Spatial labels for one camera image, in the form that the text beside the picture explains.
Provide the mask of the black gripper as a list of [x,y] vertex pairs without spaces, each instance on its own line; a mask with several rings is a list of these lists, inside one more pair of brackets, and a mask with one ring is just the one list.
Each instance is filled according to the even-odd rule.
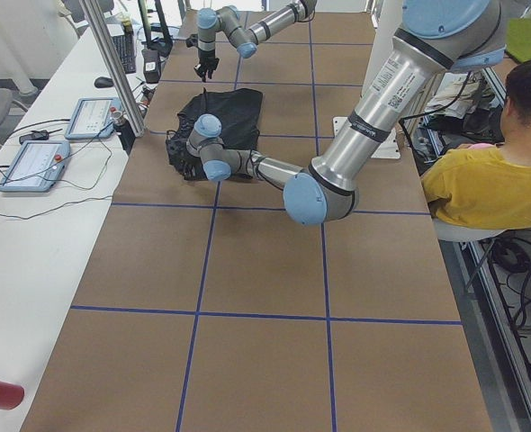
[[213,72],[219,65],[219,59],[214,52],[203,53],[199,57],[198,64],[194,67],[194,72],[202,80],[212,79]]

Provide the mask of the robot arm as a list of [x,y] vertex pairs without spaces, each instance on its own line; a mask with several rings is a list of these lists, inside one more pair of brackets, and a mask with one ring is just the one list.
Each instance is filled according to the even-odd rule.
[[329,148],[305,168],[254,150],[226,149],[221,122],[212,114],[195,122],[187,152],[200,158],[210,181],[243,174],[282,188],[286,212],[301,225],[343,219],[358,203],[356,176],[430,78],[502,60],[505,12],[502,1],[403,2],[391,54]]
[[194,67],[196,75],[203,81],[212,79],[220,59],[216,54],[216,37],[223,32],[236,52],[249,59],[257,52],[257,46],[271,39],[278,32],[295,23],[305,23],[315,14],[317,1],[291,1],[282,9],[269,14],[261,21],[244,27],[238,9],[227,5],[219,10],[203,8],[197,13],[197,33],[195,46],[198,52],[198,64]]

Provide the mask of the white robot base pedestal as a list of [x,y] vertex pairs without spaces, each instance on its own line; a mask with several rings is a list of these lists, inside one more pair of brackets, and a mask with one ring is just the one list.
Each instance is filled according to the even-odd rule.
[[362,92],[345,118],[325,158],[367,160],[392,132],[408,100],[407,81],[412,79],[409,60],[394,39],[402,23],[402,2],[384,1]]

